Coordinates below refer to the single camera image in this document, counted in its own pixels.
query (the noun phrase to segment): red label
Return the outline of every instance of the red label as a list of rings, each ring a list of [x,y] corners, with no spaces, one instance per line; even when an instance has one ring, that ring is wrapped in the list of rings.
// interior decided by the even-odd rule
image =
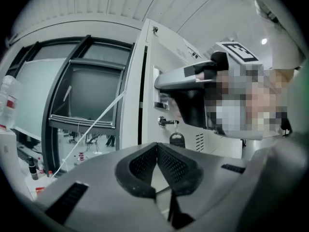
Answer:
[[[10,101],[10,100],[8,100],[8,102],[6,103],[6,106],[7,107],[11,107],[11,108],[15,108],[15,104],[14,104],[14,102],[13,101]]]

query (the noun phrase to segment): window frame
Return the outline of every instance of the window frame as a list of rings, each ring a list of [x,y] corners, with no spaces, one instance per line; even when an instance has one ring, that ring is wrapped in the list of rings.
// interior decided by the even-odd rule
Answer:
[[[14,61],[11,63],[8,72],[14,71],[14,77],[16,78],[19,71],[21,70],[25,61],[32,61],[38,51],[44,46],[59,45],[59,44],[73,44],[77,43],[71,53],[67,56],[63,65],[61,66],[47,97],[45,109],[42,120],[42,157],[44,161],[44,167],[46,173],[50,170],[54,173],[60,167],[59,151],[58,151],[58,129],[77,131],[77,127],[80,133],[85,133],[86,130],[91,126],[92,123],[87,125],[78,125],[78,123],[70,123],[65,120],[53,120],[50,119],[52,107],[54,105],[55,97],[58,92],[59,85],[62,81],[63,75],[70,64],[88,64],[94,66],[104,66],[108,68],[115,68],[120,70],[120,78],[117,86],[116,97],[125,90],[126,77],[128,73],[129,63],[132,57],[134,44],[125,42],[115,41],[111,39],[95,38],[91,35],[85,37],[69,37],[53,39],[44,42],[36,42],[33,45],[22,47],[19,53],[16,55]],[[129,57],[126,65],[110,63],[107,61],[86,59],[82,58],[92,44],[104,44],[125,48],[129,51]],[[103,134],[103,135],[114,135],[116,150],[119,150],[120,144],[120,123],[121,123],[121,110],[122,110],[122,99],[114,107],[113,112],[113,124],[111,127],[93,127],[90,133]],[[65,171],[60,170],[57,176],[62,175]]]

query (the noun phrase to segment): ceiling light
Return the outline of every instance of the ceiling light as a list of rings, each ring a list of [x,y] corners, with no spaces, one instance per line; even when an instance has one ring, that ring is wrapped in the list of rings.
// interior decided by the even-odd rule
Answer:
[[[261,43],[262,43],[262,44],[266,44],[266,43],[267,43],[267,39],[262,39],[262,40],[261,40]]]

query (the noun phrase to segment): ceiling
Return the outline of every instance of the ceiling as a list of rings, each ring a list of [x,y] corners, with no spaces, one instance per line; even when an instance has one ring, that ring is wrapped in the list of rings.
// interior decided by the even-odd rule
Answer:
[[[215,42],[227,37],[239,41],[261,58],[269,46],[253,0],[31,0],[15,21],[20,37],[72,16],[79,20],[115,20],[141,29],[149,18],[179,33],[207,56]]]

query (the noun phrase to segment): cable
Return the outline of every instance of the cable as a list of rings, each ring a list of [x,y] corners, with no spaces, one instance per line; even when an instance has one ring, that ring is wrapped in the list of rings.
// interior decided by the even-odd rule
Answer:
[[[102,119],[102,117],[112,108],[114,107],[117,102],[125,95],[125,91],[123,91],[106,109],[105,111],[100,115],[99,118],[97,118],[97,120],[88,128],[88,130],[84,133],[84,135],[77,141],[76,145],[73,147],[73,149],[69,152],[69,154],[67,155],[67,157],[64,158],[62,164],[60,165],[60,167],[58,168],[58,170],[53,174],[53,176],[51,177],[51,180],[55,177],[55,175],[60,171],[61,167],[63,166],[63,164],[65,163],[65,161],[69,158],[69,156],[72,154],[72,152],[74,151],[74,149],[77,147],[77,145],[80,143],[81,140],[84,139],[84,137],[86,137],[86,135],[88,134],[88,132],[95,126],[95,124]]]

